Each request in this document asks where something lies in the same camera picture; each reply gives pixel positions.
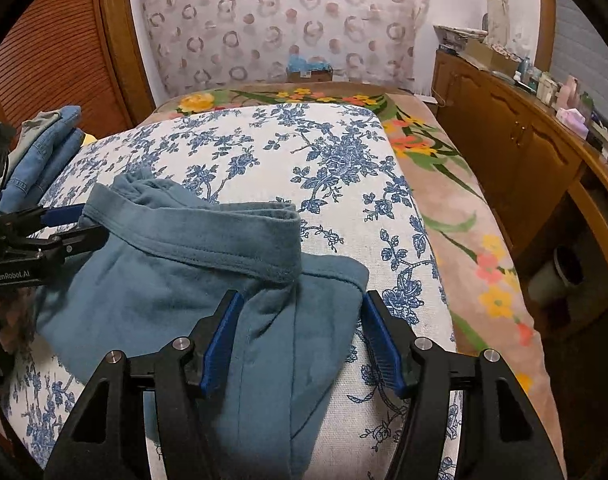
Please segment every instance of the trash can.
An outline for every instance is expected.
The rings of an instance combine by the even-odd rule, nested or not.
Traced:
[[[530,279],[529,296],[544,307],[566,297],[583,280],[584,274],[577,255],[570,248],[559,246],[553,251],[553,259]]]

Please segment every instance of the floral bedsheet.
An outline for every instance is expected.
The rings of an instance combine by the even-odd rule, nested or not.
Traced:
[[[302,216],[303,251],[357,259],[396,316],[454,351],[426,225],[382,124],[363,106],[294,101],[187,114],[98,140],[82,148],[43,203],[84,202],[95,182],[110,184],[142,164],[210,202],[291,201]],[[305,480],[385,477],[409,405],[384,388],[371,362],[358,325]],[[83,387],[39,335],[18,355],[2,407],[40,465]],[[453,478],[461,424],[462,396],[453,392],[440,480]],[[163,479],[161,451],[147,445],[152,477]]]
[[[478,181],[419,99],[399,89],[366,84],[255,84],[175,98],[145,123],[207,110],[311,102],[355,105],[379,117],[422,212],[426,232],[419,223],[414,225],[412,243],[418,253],[427,241],[433,248],[458,351],[478,354],[491,347],[501,352],[544,423],[563,468],[562,436],[542,340],[533,330],[513,262]],[[275,137],[264,149],[278,150],[281,142]],[[393,218],[405,198],[370,192],[362,200],[368,218]],[[393,250],[383,254],[394,262]],[[402,296],[388,300],[404,302]]]

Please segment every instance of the dark floor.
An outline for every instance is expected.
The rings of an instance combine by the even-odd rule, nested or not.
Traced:
[[[544,342],[569,479],[608,479],[608,310],[564,342]]]

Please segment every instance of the teal garment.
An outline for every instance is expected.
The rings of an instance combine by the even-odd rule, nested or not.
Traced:
[[[238,290],[226,388],[200,406],[209,444],[224,476],[300,478],[368,270],[303,254],[291,204],[214,205],[150,170],[95,184],[79,222],[92,223],[110,231],[106,245],[70,258],[37,293],[36,329],[66,369],[87,381],[112,349],[155,352]]]

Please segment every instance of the metal bolt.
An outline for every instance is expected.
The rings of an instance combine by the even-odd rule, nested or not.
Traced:
[[[122,358],[122,352],[120,352],[119,350],[111,350],[110,352],[108,352],[108,354],[106,354],[106,362],[110,363],[112,365],[114,365],[117,361],[119,361]]]
[[[430,350],[433,348],[433,341],[427,337],[418,337],[415,340],[415,346],[417,346],[420,350]]]
[[[484,350],[484,358],[487,361],[491,361],[492,363],[497,363],[500,360],[500,352],[497,350],[493,350],[492,348],[487,348]]]
[[[173,341],[173,348],[175,348],[175,350],[186,350],[190,345],[191,341],[187,337],[178,337]]]

